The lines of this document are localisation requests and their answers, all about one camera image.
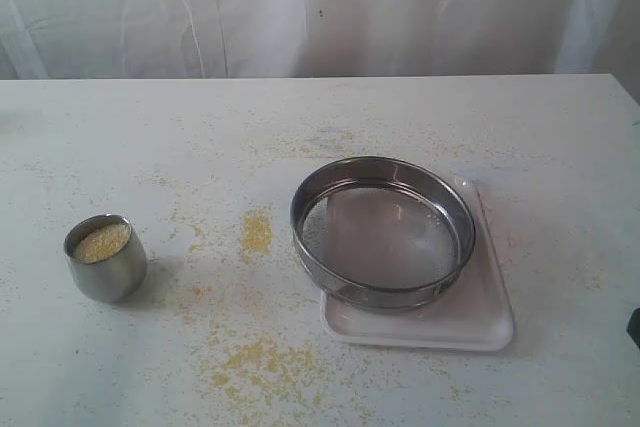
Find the stainless steel cup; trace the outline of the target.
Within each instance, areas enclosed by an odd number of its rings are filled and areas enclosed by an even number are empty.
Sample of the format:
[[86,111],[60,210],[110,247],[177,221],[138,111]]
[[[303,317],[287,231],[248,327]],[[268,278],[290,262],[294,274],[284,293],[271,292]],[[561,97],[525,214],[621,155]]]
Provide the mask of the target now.
[[[129,228],[127,244],[110,258],[95,263],[82,263],[73,257],[76,246],[91,232],[111,225]],[[92,300],[118,303],[141,286],[147,272],[147,256],[128,219],[117,214],[101,214],[74,226],[63,244],[69,270],[78,289]]]

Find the round stainless steel sieve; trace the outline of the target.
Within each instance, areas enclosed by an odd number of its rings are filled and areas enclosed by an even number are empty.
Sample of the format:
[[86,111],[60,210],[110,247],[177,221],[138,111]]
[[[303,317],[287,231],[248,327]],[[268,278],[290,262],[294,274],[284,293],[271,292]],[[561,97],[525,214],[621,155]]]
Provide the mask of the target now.
[[478,238],[467,202],[441,176],[379,156],[326,164],[297,187],[299,261],[327,295],[371,311],[411,310],[458,280]]

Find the dark object at table edge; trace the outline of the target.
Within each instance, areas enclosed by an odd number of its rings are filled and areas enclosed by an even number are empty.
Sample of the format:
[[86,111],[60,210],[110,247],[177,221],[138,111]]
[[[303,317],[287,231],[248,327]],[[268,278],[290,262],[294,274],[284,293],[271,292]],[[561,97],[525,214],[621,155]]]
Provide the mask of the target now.
[[640,308],[636,308],[627,323],[626,332],[634,342],[634,344],[640,348]]

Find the yellow grain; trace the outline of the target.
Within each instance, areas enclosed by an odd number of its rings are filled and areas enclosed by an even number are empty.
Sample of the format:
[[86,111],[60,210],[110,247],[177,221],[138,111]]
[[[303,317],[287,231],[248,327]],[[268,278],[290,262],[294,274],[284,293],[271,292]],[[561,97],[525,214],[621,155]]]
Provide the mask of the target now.
[[104,261],[117,254],[128,242],[129,228],[111,224],[87,235],[74,249],[73,257],[82,263]]

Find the white square plastic tray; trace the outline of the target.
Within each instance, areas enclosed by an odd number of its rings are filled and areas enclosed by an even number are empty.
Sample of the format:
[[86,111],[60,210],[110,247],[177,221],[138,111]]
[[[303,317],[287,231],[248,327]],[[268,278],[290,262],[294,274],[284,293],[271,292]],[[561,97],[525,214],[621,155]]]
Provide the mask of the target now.
[[476,184],[446,174],[469,206],[476,223],[474,253],[459,279],[439,298],[395,313],[359,309],[320,294],[320,319],[335,339],[370,346],[496,352],[513,339],[515,325]]

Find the white backdrop curtain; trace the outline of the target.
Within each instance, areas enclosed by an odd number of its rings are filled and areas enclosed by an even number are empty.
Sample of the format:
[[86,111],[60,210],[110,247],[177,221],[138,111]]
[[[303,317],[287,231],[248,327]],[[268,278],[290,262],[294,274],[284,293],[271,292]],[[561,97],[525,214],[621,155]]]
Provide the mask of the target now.
[[1,0],[18,79],[639,70],[639,0]]

